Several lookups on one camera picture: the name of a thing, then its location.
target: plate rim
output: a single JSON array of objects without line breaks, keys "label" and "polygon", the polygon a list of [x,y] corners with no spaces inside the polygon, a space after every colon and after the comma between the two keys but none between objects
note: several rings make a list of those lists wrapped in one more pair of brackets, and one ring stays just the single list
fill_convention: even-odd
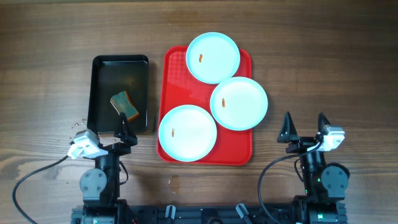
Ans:
[{"label": "plate rim", "polygon": [[[201,38],[203,38],[203,36],[207,36],[207,35],[210,35],[210,36],[211,36],[211,35],[217,35],[217,36],[222,37],[223,39],[229,40],[230,42],[233,43],[234,52],[238,55],[238,62],[235,63],[234,69],[233,69],[234,72],[231,72],[231,73],[232,73],[231,76],[229,76],[229,77],[223,79],[223,80],[220,81],[220,82],[208,82],[208,81],[204,81],[204,80],[202,80],[202,79],[199,79],[199,77],[197,77],[197,76],[192,72],[190,63],[188,63],[188,58],[189,58],[188,55],[189,55],[189,52],[192,50],[192,48],[193,48],[193,46],[195,45],[195,43],[198,42],[198,40],[200,40]],[[236,45],[235,41],[234,41],[232,38],[230,38],[230,37],[228,37],[227,35],[222,34],[222,33],[220,33],[220,32],[206,32],[206,33],[204,33],[204,34],[200,34],[199,36],[195,37],[194,40],[191,41],[191,42],[189,43],[187,52],[186,52],[186,54],[185,54],[185,63],[186,63],[186,65],[187,65],[188,71],[189,71],[189,72],[191,73],[191,75],[192,75],[193,77],[195,77],[197,80],[199,80],[199,81],[201,81],[201,82],[203,82],[203,83],[207,83],[207,84],[219,84],[219,83],[221,83],[221,82],[223,82],[223,81],[225,81],[225,80],[227,80],[227,79],[233,77],[233,76],[236,74],[236,72],[238,71],[239,65],[240,65],[240,63],[241,63],[241,56],[240,56],[240,55],[241,55],[241,53],[239,52],[239,48],[238,48],[238,46]]]},{"label": "plate rim", "polygon": [[[215,101],[215,93],[216,93],[216,91],[220,91],[220,89],[223,88],[227,84],[234,83],[234,82],[239,82],[240,80],[244,80],[244,82],[248,82],[250,84],[253,84],[254,86],[256,86],[257,89],[262,90],[262,93],[264,93],[264,96],[265,96],[265,100],[267,101],[267,106],[266,106],[266,109],[264,110],[264,114],[261,116],[261,119],[259,119],[257,124],[255,124],[255,125],[253,125],[253,126],[251,126],[249,128],[233,128],[233,127],[228,126],[228,125],[226,125],[224,123],[221,123],[219,121],[216,113],[213,112],[215,110],[214,106],[213,106],[214,105],[213,102]],[[232,131],[245,131],[245,130],[248,130],[248,129],[251,129],[251,128],[254,128],[255,126],[257,126],[264,119],[264,117],[266,116],[267,111],[268,111],[268,96],[267,96],[266,91],[263,89],[263,87],[258,82],[254,81],[253,79],[247,78],[247,77],[232,77],[232,78],[229,78],[229,79],[221,82],[219,85],[217,85],[216,88],[211,93],[211,96],[210,96],[210,111],[211,111],[211,115],[213,116],[214,120],[216,120],[217,123],[219,125],[221,125],[222,127],[226,128],[226,129],[229,129],[229,130],[232,130]]]},{"label": "plate rim", "polygon": [[[198,159],[189,159],[189,160],[182,159],[182,160],[181,160],[180,158],[176,158],[176,157],[170,155],[169,152],[167,151],[167,148],[164,147],[164,142],[162,143],[162,140],[161,140],[162,138],[160,137],[160,133],[161,133],[161,129],[162,129],[161,127],[162,127],[162,122],[163,122],[163,120],[166,118],[166,116],[167,116],[168,114],[170,114],[170,112],[172,112],[173,110],[177,110],[177,109],[180,109],[180,110],[181,110],[181,108],[187,108],[187,109],[189,109],[189,108],[191,108],[191,109],[194,108],[195,110],[197,110],[197,111],[199,111],[199,112],[202,112],[202,114],[204,114],[210,121],[212,121],[212,122],[211,122],[211,129],[213,129],[213,130],[215,131],[215,134],[214,134],[213,139],[212,139],[212,141],[211,141],[211,145],[212,145],[212,146],[209,147],[209,149],[208,149],[207,151],[205,151],[206,153],[205,153],[201,158],[198,158]],[[162,146],[164,152],[166,152],[166,154],[169,155],[171,158],[173,158],[173,159],[175,159],[175,160],[177,160],[177,161],[180,161],[180,162],[194,162],[194,161],[200,160],[200,159],[204,158],[205,156],[207,156],[207,155],[211,152],[211,150],[213,150],[214,145],[215,145],[215,143],[216,143],[216,141],[217,141],[217,134],[218,134],[218,132],[217,132],[216,121],[214,120],[214,118],[212,117],[212,115],[211,115],[209,112],[207,112],[205,109],[201,108],[200,106],[196,106],[196,105],[180,105],[180,106],[176,106],[176,107],[172,108],[169,112],[167,112],[167,113],[165,114],[165,116],[164,116],[164,117],[162,118],[162,120],[160,121],[159,129],[158,129],[158,130],[159,130],[159,131],[158,131],[157,137],[158,137],[158,139],[159,139],[160,146]]]}]

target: cable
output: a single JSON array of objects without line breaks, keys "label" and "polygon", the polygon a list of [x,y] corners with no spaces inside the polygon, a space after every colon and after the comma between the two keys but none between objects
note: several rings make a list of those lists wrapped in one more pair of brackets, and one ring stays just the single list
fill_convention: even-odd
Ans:
[{"label": "cable", "polygon": [[257,193],[258,193],[258,196],[259,196],[259,201],[260,201],[260,204],[261,204],[262,209],[265,211],[265,213],[268,215],[268,217],[269,217],[272,221],[276,222],[276,224],[281,224],[281,223],[280,223],[278,220],[276,220],[276,219],[268,212],[266,206],[264,205],[264,202],[262,201],[262,197],[261,197],[261,181],[262,181],[262,178],[263,178],[264,174],[265,174],[265,173],[267,172],[267,170],[268,170],[271,166],[273,166],[275,163],[280,162],[280,161],[284,161],[285,159],[291,159],[291,158],[298,157],[298,156],[305,156],[305,155],[307,155],[307,154],[309,154],[309,153],[311,153],[311,152],[315,152],[316,150],[318,150],[319,147],[321,147],[321,145],[322,145],[322,142],[320,141],[320,142],[318,142],[318,145],[315,146],[315,148],[313,148],[313,149],[311,149],[311,150],[309,150],[309,151],[307,151],[307,152],[304,152],[304,153],[301,153],[301,154],[289,155],[289,156],[285,156],[285,157],[281,157],[281,158],[279,158],[279,159],[276,159],[276,160],[274,160],[273,162],[271,162],[270,164],[268,164],[268,166],[266,166],[266,168],[264,168],[264,170],[261,172],[261,175],[260,175],[260,178],[259,178],[259,183],[258,183],[258,185],[257,185]]},{"label": "cable", "polygon": [[123,182],[120,182],[120,185],[123,185],[123,184],[127,183],[127,181],[129,180],[129,173],[127,172],[127,169],[126,169],[126,167],[124,166],[124,164],[122,163],[122,161],[119,161],[119,164],[122,166],[124,172],[125,172],[126,175],[127,175],[127,179],[126,179],[125,181],[123,181]]},{"label": "cable", "polygon": [[296,170],[296,174],[298,175],[298,177],[300,178],[301,182],[304,182],[303,177],[301,177],[299,171],[297,170],[297,161],[299,161],[300,159],[297,159],[296,161],[294,161],[294,170]]},{"label": "cable", "polygon": [[28,177],[30,177],[30,176],[32,176],[32,175],[34,175],[34,174],[37,174],[38,172],[43,171],[43,170],[45,170],[45,169],[51,168],[51,167],[53,167],[53,166],[56,166],[56,165],[60,164],[61,162],[63,162],[63,161],[64,161],[65,159],[67,159],[67,158],[68,158],[68,156],[65,156],[64,158],[60,159],[58,162],[54,162],[53,164],[50,164],[50,165],[45,166],[45,167],[43,167],[43,168],[37,169],[37,170],[31,172],[30,174],[27,174],[25,177],[23,177],[21,180],[19,180],[19,181],[17,182],[17,184],[15,185],[14,190],[12,191],[12,201],[14,201],[14,205],[17,207],[18,211],[19,211],[28,221],[30,221],[32,224],[37,224],[37,222],[33,221],[33,219],[31,219],[31,217],[29,217],[29,216],[23,211],[23,209],[21,208],[21,206],[19,206],[19,204],[18,204],[17,196],[16,196],[18,186],[19,186],[24,180],[26,180]]}]

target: white plate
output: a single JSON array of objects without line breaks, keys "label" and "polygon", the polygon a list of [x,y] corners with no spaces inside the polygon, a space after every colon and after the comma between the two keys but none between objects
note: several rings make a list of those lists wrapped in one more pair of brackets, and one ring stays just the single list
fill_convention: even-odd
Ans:
[{"label": "white plate", "polygon": [[209,32],[195,38],[187,49],[187,67],[199,81],[217,84],[238,70],[238,46],[227,35]]},{"label": "white plate", "polygon": [[199,106],[178,106],[163,117],[159,126],[160,145],[178,161],[192,162],[203,158],[213,148],[216,138],[214,119]]},{"label": "white plate", "polygon": [[264,89],[250,78],[234,77],[223,81],[210,98],[214,119],[234,131],[253,128],[264,118],[267,109],[268,99]]}]

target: red tray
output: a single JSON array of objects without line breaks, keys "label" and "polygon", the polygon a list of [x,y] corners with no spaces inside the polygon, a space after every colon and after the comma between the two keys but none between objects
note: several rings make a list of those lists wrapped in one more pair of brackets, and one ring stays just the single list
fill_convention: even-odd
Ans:
[{"label": "red tray", "polygon": [[[210,111],[210,96],[216,85],[197,80],[188,70],[185,63],[187,46],[175,46],[168,50],[164,57],[162,96],[160,98],[159,123],[163,117],[176,106],[196,105]],[[250,55],[240,49],[241,62],[235,77],[251,78]],[[191,164],[212,164],[241,166],[250,160],[252,154],[252,129],[232,131],[217,126],[217,140],[213,149],[204,158],[189,162]],[[166,162],[179,162],[171,158],[157,140],[156,151]]]}]

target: wood grain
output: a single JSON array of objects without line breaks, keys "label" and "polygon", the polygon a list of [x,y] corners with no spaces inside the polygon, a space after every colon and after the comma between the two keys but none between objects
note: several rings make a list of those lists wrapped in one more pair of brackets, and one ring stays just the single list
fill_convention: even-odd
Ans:
[{"label": "wood grain", "polygon": [[[149,130],[121,159],[130,173],[121,197],[129,204],[257,204],[261,170],[285,155],[276,143],[284,113],[291,112],[300,135],[311,136],[324,112],[346,130],[326,159],[351,171],[349,222],[398,223],[397,9],[386,1],[0,5],[0,223],[27,223],[12,204],[12,188],[68,151],[70,137],[84,128],[91,61],[109,54],[150,60]],[[251,54],[254,79],[269,98],[243,167],[167,164],[155,152],[164,53],[208,31]],[[79,179],[92,167],[67,160],[26,180],[17,198],[39,223],[69,223],[71,209],[82,205]],[[170,187],[171,178],[178,184]],[[303,190],[293,161],[284,161],[262,191],[265,202],[288,202]]]}]

